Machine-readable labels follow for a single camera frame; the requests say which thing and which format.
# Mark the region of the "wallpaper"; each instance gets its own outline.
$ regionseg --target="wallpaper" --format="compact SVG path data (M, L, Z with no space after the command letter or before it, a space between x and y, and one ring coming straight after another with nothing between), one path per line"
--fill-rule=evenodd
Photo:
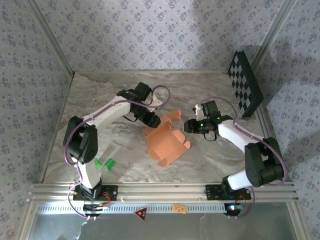
M74 71L227 70L282 0L37 0Z
M256 78L314 239L320 240L320 3L298 1Z
M10 240L70 78L23 1L1 0L0 8L0 239Z

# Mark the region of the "triangle sticker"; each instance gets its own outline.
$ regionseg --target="triangle sticker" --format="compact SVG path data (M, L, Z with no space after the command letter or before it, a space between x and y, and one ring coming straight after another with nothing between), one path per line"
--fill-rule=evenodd
M137 215L140 219L142 219L144 222L146 221L146 215L147 215L147 207L141 208L138 211L134 212L135 215Z

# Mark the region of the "marble surface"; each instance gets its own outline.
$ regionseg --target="marble surface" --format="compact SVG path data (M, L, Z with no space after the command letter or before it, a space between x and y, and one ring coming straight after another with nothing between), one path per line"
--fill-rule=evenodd
M57 137L49 159L45 182L76 181L78 175L68 166L63 157L62 141L68 121L74 115L85 116L108 103L118 91L134 88L144 82L152 88L162 84L169 87L171 99L156 114L163 116L171 110L181 110L182 120L174 122L172 129L183 129L183 123L195 118L192 108L199 100L208 96L221 96L232 102L236 97L230 79L223 73L170 73L170 72L126 72L91 73L84 76L76 73L59 125ZM166 99L166 90L157 89L156 96ZM222 115L234 117L231 107L218 100ZM262 135L260 123L252 117L239 123L251 132ZM104 129L98 140L97 157L101 162L115 160L111 170L103 167L99 174L103 182L220 182L222 177L244 169L244 154L228 140L218 137L209 142L202 135L185 133L191 148L168 167L160 167L147 155L142 122L130 122L123 117Z

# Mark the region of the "black and white checkerboard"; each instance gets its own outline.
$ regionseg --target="black and white checkerboard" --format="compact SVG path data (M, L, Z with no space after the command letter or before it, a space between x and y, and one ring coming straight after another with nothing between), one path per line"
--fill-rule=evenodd
M242 117L251 117L264 97L244 51L235 52L228 74Z

